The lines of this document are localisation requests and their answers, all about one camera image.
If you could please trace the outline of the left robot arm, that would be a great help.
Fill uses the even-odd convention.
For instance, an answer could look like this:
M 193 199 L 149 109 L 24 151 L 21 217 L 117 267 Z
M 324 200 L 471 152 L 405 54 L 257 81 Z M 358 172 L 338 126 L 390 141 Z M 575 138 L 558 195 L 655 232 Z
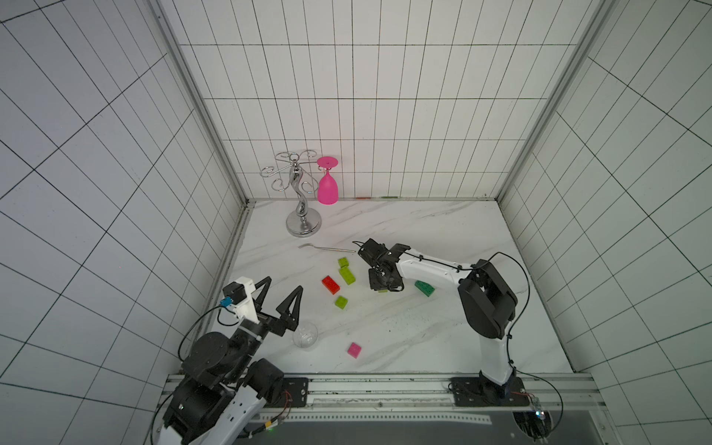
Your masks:
M 300 324 L 303 288 L 263 312 L 272 279 L 241 277 L 222 289 L 222 300 L 207 313 L 227 315 L 220 327 L 194 343 L 182 361 L 183 378 L 155 411 L 152 444 L 233 444 L 252 439 L 285 421 L 307 402 L 308 378 L 289 378 L 257 352 L 269 335 L 282 337 Z

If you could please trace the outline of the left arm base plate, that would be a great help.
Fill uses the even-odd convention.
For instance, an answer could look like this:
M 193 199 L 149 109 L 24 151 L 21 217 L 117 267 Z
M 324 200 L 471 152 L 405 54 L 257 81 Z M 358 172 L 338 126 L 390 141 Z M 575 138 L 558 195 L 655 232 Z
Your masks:
M 285 378 L 279 397 L 273 402 L 267 402 L 266 408 L 303 408 L 307 405 L 309 395 L 308 378 Z

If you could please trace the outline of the pink lego brick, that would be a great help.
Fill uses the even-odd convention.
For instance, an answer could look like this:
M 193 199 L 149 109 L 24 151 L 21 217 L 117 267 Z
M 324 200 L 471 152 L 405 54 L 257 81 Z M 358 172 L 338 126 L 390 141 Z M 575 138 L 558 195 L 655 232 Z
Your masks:
M 348 347 L 347 353 L 348 355 L 350 355 L 350 357 L 356 359 L 361 354 L 362 349 L 363 348 L 359 344 L 352 342 L 352 344 L 350 344 L 350 347 Z

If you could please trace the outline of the dark green lego brick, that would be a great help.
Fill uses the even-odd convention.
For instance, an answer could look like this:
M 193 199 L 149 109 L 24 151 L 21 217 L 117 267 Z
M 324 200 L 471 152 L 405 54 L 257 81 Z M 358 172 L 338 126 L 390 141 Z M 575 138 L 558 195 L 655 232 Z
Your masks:
M 420 280 L 415 281 L 415 287 L 426 297 L 432 296 L 435 292 L 435 287 Z

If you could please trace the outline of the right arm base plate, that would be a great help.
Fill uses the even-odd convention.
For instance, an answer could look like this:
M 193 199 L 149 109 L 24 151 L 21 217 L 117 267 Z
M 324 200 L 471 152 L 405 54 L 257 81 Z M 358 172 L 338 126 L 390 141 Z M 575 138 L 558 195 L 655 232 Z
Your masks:
M 497 385 L 484 376 L 451 378 L 448 391 L 456 407 L 527 407 L 530 397 L 520 378 L 512 376 L 504 385 Z

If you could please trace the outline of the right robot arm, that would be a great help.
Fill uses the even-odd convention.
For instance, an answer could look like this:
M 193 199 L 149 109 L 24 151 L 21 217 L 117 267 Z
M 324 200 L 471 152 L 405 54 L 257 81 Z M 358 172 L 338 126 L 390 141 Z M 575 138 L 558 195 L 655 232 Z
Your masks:
M 404 244 L 389 248 L 372 238 L 354 244 L 369 266 L 369 286 L 374 291 L 401 292 L 405 280 L 415 280 L 457 295 L 467 324 L 479 336 L 481 361 L 475 378 L 453 379 L 450 388 L 485 405 L 507 402 L 517 383 L 509 342 L 518 321 L 518 298 L 492 260 L 462 265 L 430 258 Z

